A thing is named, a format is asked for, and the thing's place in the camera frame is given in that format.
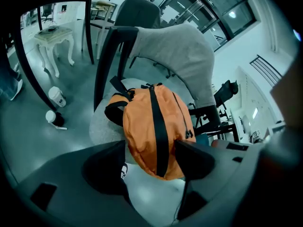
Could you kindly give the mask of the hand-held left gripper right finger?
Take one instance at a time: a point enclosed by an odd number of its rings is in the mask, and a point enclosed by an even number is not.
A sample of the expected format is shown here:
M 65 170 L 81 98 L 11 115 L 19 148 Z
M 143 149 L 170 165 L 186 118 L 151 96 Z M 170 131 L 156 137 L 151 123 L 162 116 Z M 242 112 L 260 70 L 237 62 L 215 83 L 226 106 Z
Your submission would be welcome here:
M 209 147 L 188 140 L 175 142 L 175 156 L 185 181 L 203 179 L 215 166 Z

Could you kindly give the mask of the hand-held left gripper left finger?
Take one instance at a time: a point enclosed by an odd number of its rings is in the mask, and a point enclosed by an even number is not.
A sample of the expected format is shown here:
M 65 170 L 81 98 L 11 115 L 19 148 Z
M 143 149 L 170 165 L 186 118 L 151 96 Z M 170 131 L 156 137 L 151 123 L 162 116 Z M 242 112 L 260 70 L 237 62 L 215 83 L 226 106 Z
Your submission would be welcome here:
M 125 162 L 125 141 L 115 141 L 91 155 L 82 166 L 82 175 L 96 191 L 107 195 L 121 195 L 132 205 L 124 177 L 128 172 Z

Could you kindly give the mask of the orange cloth bag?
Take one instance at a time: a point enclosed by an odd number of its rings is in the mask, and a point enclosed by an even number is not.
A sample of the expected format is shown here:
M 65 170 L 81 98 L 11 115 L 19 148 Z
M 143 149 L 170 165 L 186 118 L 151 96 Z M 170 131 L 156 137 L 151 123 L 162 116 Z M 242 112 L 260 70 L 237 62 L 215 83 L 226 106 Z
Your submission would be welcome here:
M 196 141 L 186 104 L 162 83 L 127 89 L 116 76 L 110 83 L 117 92 L 104 113 L 110 121 L 123 127 L 136 163 L 147 174 L 161 180 L 182 178 L 175 141 Z

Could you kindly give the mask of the beige upholstered chair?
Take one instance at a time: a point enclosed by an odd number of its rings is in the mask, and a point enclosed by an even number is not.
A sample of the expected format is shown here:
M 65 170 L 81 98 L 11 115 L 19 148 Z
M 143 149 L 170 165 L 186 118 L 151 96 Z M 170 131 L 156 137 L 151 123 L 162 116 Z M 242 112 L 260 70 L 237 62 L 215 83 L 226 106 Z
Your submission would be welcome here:
M 107 77 L 120 43 L 117 77 L 123 76 L 126 61 L 141 57 L 158 62 L 179 77 L 189 90 L 195 104 L 191 115 L 207 116 L 209 122 L 194 129 L 195 135 L 213 132 L 221 120 L 212 92 L 214 51 L 196 28 L 188 24 L 161 29 L 114 26 L 105 39 L 98 62 L 94 88 L 94 115 L 89 126 L 89 136 L 95 145 L 121 140 L 122 131 L 113 123 L 107 123 L 102 102 Z

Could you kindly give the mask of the black mesh office chair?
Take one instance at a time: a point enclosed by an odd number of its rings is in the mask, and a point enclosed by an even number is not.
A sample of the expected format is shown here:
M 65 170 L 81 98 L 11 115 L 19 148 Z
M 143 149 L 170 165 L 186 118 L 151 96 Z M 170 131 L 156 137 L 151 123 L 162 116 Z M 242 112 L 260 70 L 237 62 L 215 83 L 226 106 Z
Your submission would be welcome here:
M 223 105 L 226 109 L 224 103 L 227 100 L 230 100 L 234 95 L 236 95 L 238 91 L 239 86 L 237 81 L 230 82 L 230 80 L 227 80 L 225 83 L 222 84 L 221 88 L 214 95 L 216 107 L 219 108 Z

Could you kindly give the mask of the dark grey upholstered chair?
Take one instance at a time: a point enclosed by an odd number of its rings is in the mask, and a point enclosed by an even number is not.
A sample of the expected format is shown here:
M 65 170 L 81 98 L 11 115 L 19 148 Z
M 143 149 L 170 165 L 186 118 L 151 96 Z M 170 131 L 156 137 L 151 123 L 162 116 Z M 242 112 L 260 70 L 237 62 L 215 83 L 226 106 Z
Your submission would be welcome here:
M 125 0 L 117 12 L 115 26 L 160 27 L 160 9 L 147 0 Z

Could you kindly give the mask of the black cup with white lid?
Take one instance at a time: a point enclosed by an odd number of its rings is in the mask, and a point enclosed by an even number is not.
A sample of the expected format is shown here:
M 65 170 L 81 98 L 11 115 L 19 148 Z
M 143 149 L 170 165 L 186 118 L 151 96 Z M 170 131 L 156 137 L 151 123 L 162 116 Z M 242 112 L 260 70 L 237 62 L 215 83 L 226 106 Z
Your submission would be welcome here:
M 54 112 L 52 110 L 47 111 L 45 118 L 49 124 L 54 126 L 58 130 L 67 130 L 68 128 L 64 127 L 64 118 L 59 112 Z

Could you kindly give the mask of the white paper cup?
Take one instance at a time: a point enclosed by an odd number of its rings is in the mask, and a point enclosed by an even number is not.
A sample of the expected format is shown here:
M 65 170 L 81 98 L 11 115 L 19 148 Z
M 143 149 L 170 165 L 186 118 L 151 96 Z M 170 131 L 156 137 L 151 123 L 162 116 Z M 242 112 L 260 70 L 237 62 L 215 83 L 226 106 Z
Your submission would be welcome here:
M 48 91 L 48 96 L 58 106 L 60 106 L 60 107 L 66 106 L 66 100 L 62 94 L 62 91 L 58 87 L 51 87 Z

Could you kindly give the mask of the marble table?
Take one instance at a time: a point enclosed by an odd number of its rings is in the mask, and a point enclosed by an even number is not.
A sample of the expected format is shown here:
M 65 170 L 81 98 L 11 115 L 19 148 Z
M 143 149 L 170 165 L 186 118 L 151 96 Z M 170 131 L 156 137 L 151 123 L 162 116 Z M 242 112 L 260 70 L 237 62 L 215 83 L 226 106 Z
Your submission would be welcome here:
M 22 38 L 21 38 L 20 17 L 23 13 L 32 9 L 37 9 L 46 4 L 57 3 L 57 2 L 70 2 L 70 1 L 85 2 L 85 32 L 86 32 L 87 48 L 88 48 L 91 63 L 94 64 L 94 57 L 93 57 L 93 50 L 91 43 L 91 29 L 90 29 L 90 8 L 91 8 L 92 0 L 25 0 L 25 5 L 22 5 L 20 8 L 17 9 L 16 15 L 12 17 L 11 25 L 10 25 L 10 31 L 12 32 L 14 43 L 15 43 L 16 54 L 18 56 L 18 60 L 21 64 L 23 72 L 25 73 L 25 76 L 27 77 L 29 83 L 31 84 L 32 88 L 35 90 L 37 95 L 53 111 L 56 111 L 56 107 L 53 105 L 53 103 L 49 100 L 48 96 L 45 94 L 43 89 L 40 87 L 27 60 L 24 46 L 22 43 Z

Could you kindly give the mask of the wooden stool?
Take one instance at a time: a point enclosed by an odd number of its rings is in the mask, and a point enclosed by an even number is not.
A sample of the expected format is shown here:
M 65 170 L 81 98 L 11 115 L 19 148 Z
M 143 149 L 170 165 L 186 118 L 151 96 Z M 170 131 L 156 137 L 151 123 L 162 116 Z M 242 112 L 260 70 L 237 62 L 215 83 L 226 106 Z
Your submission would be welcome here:
M 114 13 L 114 10 L 116 8 L 116 5 L 109 2 L 109 1 L 104 1 L 104 0 L 98 0 L 97 2 L 93 3 L 93 7 L 91 8 L 91 11 L 95 11 L 95 17 L 94 19 L 90 22 L 90 24 L 93 27 L 98 28 L 98 33 L 96 37 L 96 46 L 97 46 L 97 59 L 100 58 L 101 54 L 101 42 L 104 37 L 104 33 L 106 29 L 109 29 L 111 26 L 113 26 L 114 23 L 110 22 L 111 16 Z M 103 19 L 96 19 L 97 15 L 99 12 L 104 13 L 104 18 Z

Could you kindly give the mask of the white ornate stool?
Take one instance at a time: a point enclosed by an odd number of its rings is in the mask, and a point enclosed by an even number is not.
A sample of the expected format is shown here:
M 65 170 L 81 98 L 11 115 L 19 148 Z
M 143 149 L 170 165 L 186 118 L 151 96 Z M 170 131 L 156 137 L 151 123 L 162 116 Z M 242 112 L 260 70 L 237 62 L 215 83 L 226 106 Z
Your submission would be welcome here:
M 57 45 L 61 44 L 63 41 L 69 42 L 68 48 L 68 62 L 71 66 L 74 65 L 74 60 L 72 59 L 72 52 L 74 48 L 74 39 L 72 36 L 72 30 L 64 26 L 50 26 L 43 29 L 34 35 L 35 41 L 35 52 L 38 58 L 41 60 L 42 68 L 46 69 L 45 57 L 42 55 L 40 48 L 43 47 L 45 54 L 48 57 L 50 64 L 52 65 L 55 76 L 60 77 L 60 73 L 57 64 L 54 60 L 54 53 L 58 56 Z

